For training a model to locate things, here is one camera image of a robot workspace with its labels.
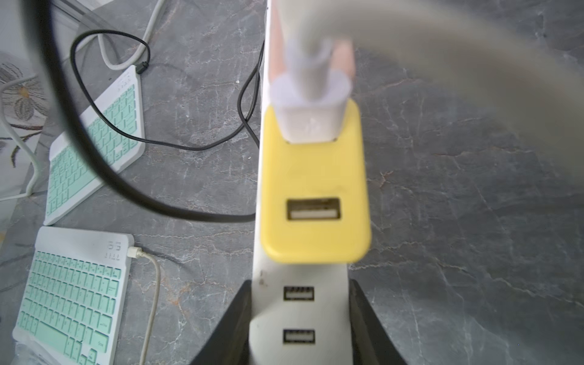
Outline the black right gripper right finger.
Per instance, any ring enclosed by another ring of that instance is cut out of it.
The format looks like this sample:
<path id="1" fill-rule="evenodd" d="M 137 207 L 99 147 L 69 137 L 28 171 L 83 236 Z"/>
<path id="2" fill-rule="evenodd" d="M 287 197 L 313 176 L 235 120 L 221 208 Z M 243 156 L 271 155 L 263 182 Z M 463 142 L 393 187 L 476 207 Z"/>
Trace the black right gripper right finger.
<path id="1" fill-rule="evenodd" d="M 354 279 L 349 280 L 349 316 L 353 364 L 406 365 Z"/>

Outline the white power strip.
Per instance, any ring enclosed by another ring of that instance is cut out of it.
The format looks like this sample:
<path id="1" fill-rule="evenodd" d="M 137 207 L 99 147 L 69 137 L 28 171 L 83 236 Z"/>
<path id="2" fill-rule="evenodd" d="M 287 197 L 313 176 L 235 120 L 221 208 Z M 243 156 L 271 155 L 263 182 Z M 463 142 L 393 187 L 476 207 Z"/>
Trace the white power strip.
<path id="1" fill-rule="evenodd" d="M 259 190 L 262 134 L 266 110 L 273 107 L 281 135 L 290 144 L 335 141 L 342 133 L 355 74 L 354 47 L 348 40 L 326 45 L 328 62 L 325 97 L 304 100 L 291 68 L 296 60 L 293 21 L 310 7 L 307 1 L 267 4 L 266 49 L 262 88 L 262 131 L 252 270 L 252 319 L 249 324 L 253 364 L 350 364 L 353 361 L 347 264 L 284 264 L 269 258 L 259 241 Z"/>

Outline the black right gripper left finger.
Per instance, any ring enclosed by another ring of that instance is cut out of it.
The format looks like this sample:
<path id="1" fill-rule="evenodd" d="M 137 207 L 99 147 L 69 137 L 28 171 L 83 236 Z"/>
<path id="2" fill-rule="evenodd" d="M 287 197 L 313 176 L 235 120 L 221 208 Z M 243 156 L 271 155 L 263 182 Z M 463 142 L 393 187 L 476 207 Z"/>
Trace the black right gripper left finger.
<path id="1" fill-rule="evenodd" d="M 252 281 L 240 286 L 208 341 L 190 362 L 249 364 L 249 324 L 252 319 Z"/>

